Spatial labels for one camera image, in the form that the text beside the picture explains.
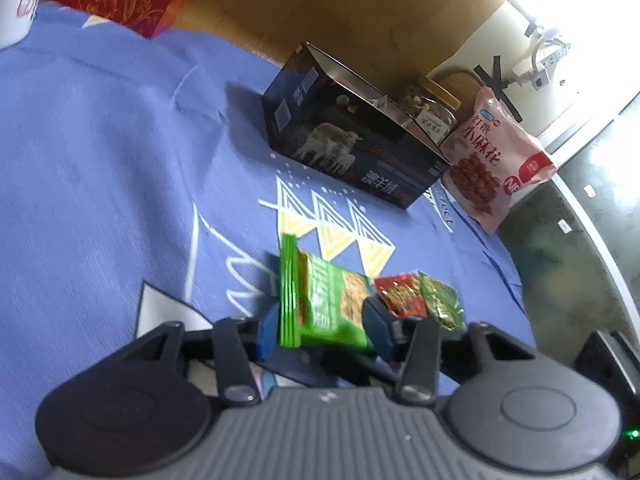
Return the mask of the olive green snack packet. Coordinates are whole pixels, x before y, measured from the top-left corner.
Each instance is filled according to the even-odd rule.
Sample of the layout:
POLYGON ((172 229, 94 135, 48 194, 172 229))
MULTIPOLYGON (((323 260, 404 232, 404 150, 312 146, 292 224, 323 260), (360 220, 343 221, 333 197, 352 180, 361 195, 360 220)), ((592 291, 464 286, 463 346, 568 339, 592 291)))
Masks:
POLYGON ((461 307, 458 292, 448 284, 435 280, 419 272, 420 291, 427 311, 439 322, 440 326, 458 332, 465 329, 465 313, 461 307))

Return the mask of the nut jar with gold lid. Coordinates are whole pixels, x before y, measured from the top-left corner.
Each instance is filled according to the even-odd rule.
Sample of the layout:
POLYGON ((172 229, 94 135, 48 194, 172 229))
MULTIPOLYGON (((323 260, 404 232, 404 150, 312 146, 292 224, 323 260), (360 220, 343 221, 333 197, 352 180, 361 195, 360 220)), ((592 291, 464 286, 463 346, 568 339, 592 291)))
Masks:
POLYGON ((399 106, 421 126, 435 144, 456 128, 461 102, 443 86, 420 76, 401 92, 399 106))

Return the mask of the red snack packet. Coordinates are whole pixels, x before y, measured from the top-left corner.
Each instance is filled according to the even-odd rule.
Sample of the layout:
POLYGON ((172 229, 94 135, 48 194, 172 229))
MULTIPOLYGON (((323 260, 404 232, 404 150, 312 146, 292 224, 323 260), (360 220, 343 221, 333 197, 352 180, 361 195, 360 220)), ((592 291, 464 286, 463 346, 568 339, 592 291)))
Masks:
POLYGON ((427 307, 418 274, 403 273, 376 278, 374 288, 386 308, 396 318, 427 317, 427 307))

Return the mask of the black sheep-print box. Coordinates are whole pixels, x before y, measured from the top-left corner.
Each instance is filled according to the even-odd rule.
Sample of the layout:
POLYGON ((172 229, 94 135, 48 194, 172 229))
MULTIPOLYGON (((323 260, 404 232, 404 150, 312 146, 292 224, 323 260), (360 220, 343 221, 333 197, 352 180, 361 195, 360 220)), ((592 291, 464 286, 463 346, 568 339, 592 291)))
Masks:
POLYGON ((262 109, 275 151, 402 209, 450 167, 413 117, 309 42, 280 69, 262 109))

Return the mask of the white power strip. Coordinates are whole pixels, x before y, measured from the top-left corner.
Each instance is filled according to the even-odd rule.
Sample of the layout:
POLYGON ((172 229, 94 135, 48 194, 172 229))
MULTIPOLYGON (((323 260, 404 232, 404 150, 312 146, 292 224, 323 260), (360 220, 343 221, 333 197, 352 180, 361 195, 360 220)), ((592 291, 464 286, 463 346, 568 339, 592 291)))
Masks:
POLYGON ((534 41, 529 54, 511 68, 510 81, 541 90, 550 84, 556 66, 568 52, 570 43, 556 30, 547 30, 534 41))

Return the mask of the blue printed tablecloth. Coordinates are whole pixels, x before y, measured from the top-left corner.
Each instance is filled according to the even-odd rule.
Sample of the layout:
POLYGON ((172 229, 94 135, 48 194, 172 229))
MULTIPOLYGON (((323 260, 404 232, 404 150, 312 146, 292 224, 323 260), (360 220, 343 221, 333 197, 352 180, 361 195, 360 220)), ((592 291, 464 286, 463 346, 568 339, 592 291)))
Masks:
POLYGON ((41 3, 1 53, 1 474, 49 470, 35 411, 155 324, 252 315, 279 291, 279 235, 457 289, 471 321, 534 342, 498 237, 433 186, 399 209, 274 152, 276 66, 218 37, 153 40, 41 3))

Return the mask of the pink snack bag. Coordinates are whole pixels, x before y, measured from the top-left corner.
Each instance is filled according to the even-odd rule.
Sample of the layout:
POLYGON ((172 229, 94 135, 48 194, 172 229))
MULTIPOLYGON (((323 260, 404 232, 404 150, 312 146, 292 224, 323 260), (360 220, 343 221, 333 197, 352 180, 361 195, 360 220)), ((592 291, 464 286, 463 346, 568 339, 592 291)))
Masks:
POLYGON ((556 167, 495 97, 491 88, 477 92, 474 112, 440 144, 451 162, 442 184, 483 230, 495 233, 512 198, 524 188, 544 183, 556 167))

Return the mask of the wooden board backdrop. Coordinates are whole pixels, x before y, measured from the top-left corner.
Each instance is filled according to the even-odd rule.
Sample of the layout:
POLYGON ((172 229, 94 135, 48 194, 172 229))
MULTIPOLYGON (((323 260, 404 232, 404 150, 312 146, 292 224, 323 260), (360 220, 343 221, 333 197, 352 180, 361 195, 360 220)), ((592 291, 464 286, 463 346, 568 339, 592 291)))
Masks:
POLYGON ((178 29, 285 62, 309 41, 392 93, 465 43, 504 0, 188 0, 178 29))

